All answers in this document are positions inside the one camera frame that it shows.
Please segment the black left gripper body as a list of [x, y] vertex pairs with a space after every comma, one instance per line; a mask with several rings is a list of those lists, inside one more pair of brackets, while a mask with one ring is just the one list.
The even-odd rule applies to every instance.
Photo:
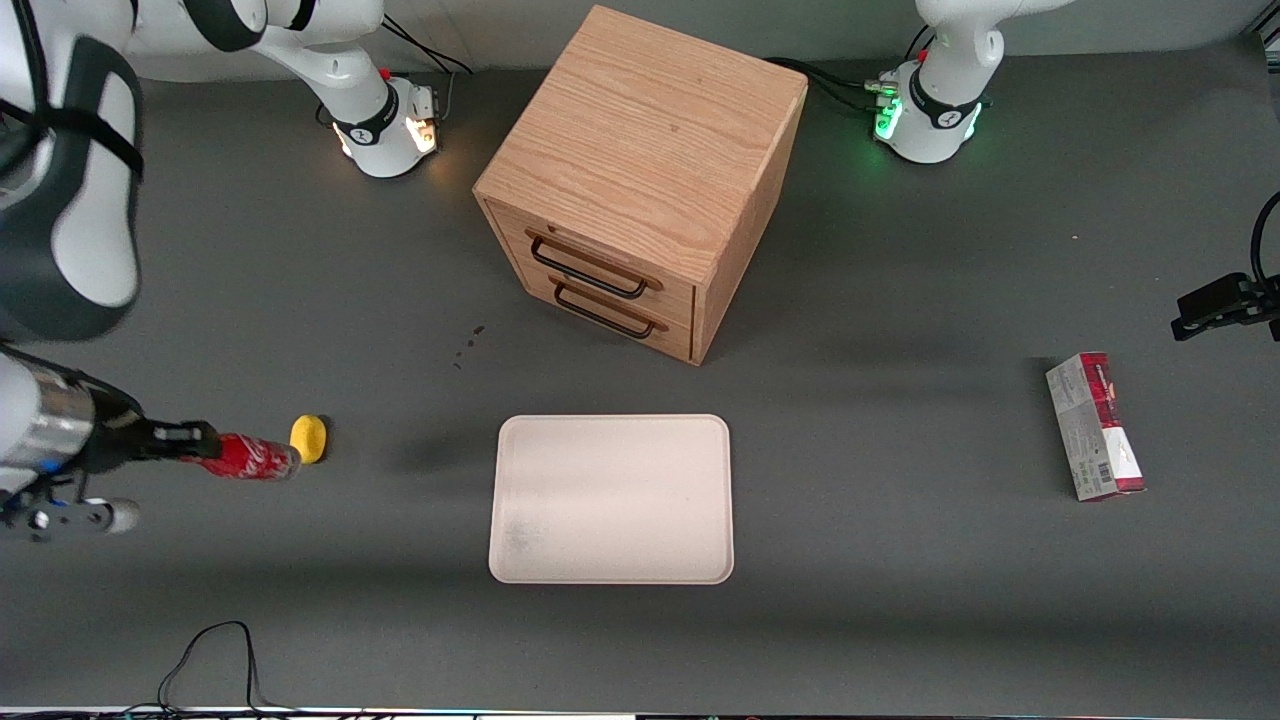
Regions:
[[1275, 342], [1280, 341], [1279, 329], [1279, 288], [1277, 282], [1260, 282], [1254, 287], [1256, 297], [1251, 309], [1248, 310], [1248, 323], [1260, 324], [1265, 323], [1268, 328], [1271, 338]]

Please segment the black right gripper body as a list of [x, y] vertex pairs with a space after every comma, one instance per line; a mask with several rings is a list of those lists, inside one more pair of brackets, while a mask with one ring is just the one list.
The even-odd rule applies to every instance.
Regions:
[[93, 421], [90, 436], [76, 456], [76, 470], [100, 475], [128, 462], [155, 460], [151, 452], [154, 424], [141, 405], [120, 395], [91, 395]]

